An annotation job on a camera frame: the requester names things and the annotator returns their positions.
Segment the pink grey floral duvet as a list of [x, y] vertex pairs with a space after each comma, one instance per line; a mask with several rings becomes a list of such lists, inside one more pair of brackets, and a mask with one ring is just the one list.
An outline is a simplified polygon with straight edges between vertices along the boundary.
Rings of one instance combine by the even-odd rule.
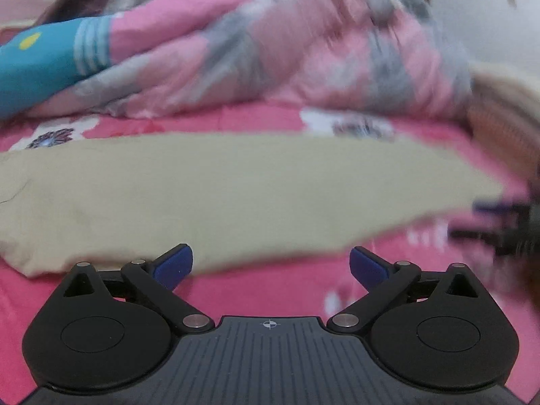
[[450, 118], [468, 57], [427, 0], [149, 0], [84, 21], [76, 81], [34, 117], [152, 118], [265, 101]]

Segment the beige khaki trousers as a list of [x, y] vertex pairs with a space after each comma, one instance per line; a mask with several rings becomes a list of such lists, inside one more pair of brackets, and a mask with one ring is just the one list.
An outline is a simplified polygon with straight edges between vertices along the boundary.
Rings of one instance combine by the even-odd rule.
[[180, 243], [196, 272], [345, 249], [502, 184], [409, 139], [150, 134], [1, 156], [1, 255], [34, 277]]

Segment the pink floral fleece bedsheet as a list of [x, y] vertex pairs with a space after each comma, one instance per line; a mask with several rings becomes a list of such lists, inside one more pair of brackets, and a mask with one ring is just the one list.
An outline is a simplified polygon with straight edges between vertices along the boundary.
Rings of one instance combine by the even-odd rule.
[[[267, 106], [223, 107], [208, 112], [155, 120], [120, 120], [89, 115], [51, 121], [23, 120], [1, 128], [3, 150], [89, 138], [164, 132], [301, 132], [335, 136], [344, 126], [352, 136], [410, 138], [456, 152], [470, 165], [498, 178], [509, 196], [523, 196], [524, 185], [479, 147], [457, 125], [385, 121], [365, 114], [320, 112]], [[466, 262], [491, 286], [519, 336], [520, 350], [508, 387], [522, 400], [539, 390], [539, 322], [527, 296], [509, 279], [488, 273], [490, 256], [477, 245], [449, 244], [449, 224], [468, 224], [468, 213], [414, 222], [367, 240], [384, 259], [407, 259], [429, 271]], [[59, 276], [29, 279], [8, 265], [1, 268], [1, 398], [24, 400], [35, 383], [22, 356], [22, 338], [30, 321], [59, 284]], [[311, 258], [258, 262], [251, 267], [198, 275], [183, 281], [181, 297], [213, 318], [222, 316], [319, 316], [328, 318], [363, 294], [349, 271], [349, 254], [340, 251]]]

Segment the stack of folded clothes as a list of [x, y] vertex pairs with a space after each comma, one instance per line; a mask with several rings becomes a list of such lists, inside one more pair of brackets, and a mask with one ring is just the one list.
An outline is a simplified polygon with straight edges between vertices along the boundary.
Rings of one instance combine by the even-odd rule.
[[539, 183], [539, 77], [473, 62], [467, 120], [474, 140], [515, 174]]

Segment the pink white padded headboard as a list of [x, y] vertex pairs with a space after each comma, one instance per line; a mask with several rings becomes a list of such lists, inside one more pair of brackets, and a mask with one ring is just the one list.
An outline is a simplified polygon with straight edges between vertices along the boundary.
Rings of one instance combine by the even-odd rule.
[[0, 43], [35, 27], [52, 4], [51, 0], [1, 0]]

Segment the blue pink striped pillow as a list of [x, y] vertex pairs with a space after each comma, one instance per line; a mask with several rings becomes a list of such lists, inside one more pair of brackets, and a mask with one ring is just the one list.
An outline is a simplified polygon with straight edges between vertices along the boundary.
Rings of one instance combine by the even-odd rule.
[[147, 0], [113, 15], [31, 27], [1, 46], [1, 117], [184, 36], [249, 0]]

